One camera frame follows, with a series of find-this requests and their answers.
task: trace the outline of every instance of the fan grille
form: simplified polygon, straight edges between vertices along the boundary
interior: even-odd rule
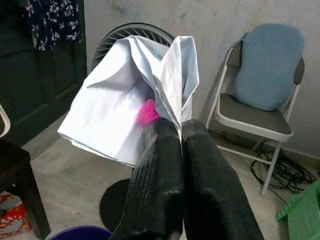
[[[109,32],[100,42],[93,56],[91,70],[101,62],[117,40],[124,39],[128,36],[142,36],[168,47],[174,41],[174,37],[171,34],[153,25],[128,23],[119,26]]]

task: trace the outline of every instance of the white wall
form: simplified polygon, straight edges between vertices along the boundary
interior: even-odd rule
[[[262,23],[285,23],[305,37],[306,70],[285,147],[320,158],[320,0],[84,0],[87,65],[101,39],[130,22],[191,35],[198,52],[200,86],[193,98],[199,118],[229,46]]]

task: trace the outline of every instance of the hanging cloth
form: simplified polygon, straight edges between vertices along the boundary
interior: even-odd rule
[[[36,39],[36,49],[51,50],[58,40],[82,41],[76,0],[27,0],[24,17]]]

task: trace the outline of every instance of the red box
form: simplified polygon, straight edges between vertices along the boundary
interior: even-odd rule
[[[31,229],[25,206],[18,196],[6,192],[2,193],[0,195],[0,209],[6,210],[4,216],[0,217],[0,239]]]

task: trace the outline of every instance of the pink object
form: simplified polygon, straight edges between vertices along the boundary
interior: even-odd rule
[[[156,111],[156,101],[149,99],[140,108],[135,122],[145,127],[151,121],[158,119],[160,116]]]

